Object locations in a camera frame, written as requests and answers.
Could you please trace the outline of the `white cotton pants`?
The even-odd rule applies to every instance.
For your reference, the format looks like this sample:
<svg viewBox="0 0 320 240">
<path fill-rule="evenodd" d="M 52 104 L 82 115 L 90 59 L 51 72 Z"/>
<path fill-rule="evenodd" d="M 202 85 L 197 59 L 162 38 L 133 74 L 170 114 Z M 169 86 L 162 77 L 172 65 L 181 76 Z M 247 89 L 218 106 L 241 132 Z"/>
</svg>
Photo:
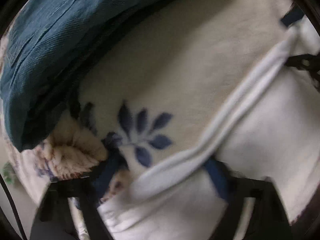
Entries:
<svg viewBox="0 0 320 240">
<path fill-rule="evenodd" d="M 172 37 L 173 153 L 98 206 L 114 239 L 209 239 L 227 203 L 204 169 L 269 178 L 296 239 L 319 239 L 319 92 L 291 56 L 316 55 L 308 18 L 279 23 L 291 0 L 180 0 L 147 20 Z"/>
</svg>

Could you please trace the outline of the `floral fleece blanket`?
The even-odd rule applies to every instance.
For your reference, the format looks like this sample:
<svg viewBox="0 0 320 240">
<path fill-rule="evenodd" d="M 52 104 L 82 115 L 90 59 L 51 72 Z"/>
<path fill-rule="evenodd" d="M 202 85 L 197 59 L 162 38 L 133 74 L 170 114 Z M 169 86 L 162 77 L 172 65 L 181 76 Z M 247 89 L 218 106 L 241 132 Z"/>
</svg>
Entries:
<svg viewBox="0 0 320 240">
<path fill-rule="evenodd" d="M 92 178 L 98 205 L 127 202 L 133 181 L 173 153 L 171 40 L 147 20 L 123 38 L 97 35 L 65 68 L 23 75 L 14 105 L 29 102 L 30 143 L 5 142 L 31 198 L 43 200 L 52 182 Z"/>
</svg>

